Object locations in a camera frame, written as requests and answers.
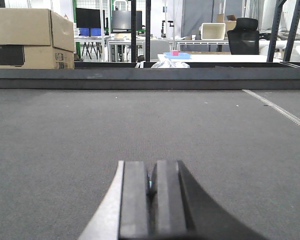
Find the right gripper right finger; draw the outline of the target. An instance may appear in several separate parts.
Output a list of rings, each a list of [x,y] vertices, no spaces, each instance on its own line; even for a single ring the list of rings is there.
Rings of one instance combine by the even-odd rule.
[[[265,239],[218,204],[181,160],[157,161],[152,182],[156,239]]]

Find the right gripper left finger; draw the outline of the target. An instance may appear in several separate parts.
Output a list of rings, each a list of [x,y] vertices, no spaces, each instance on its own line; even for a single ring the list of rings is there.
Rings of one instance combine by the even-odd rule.
[[[123,161],[80,240],[136,240],[150,234],[144,162]]]

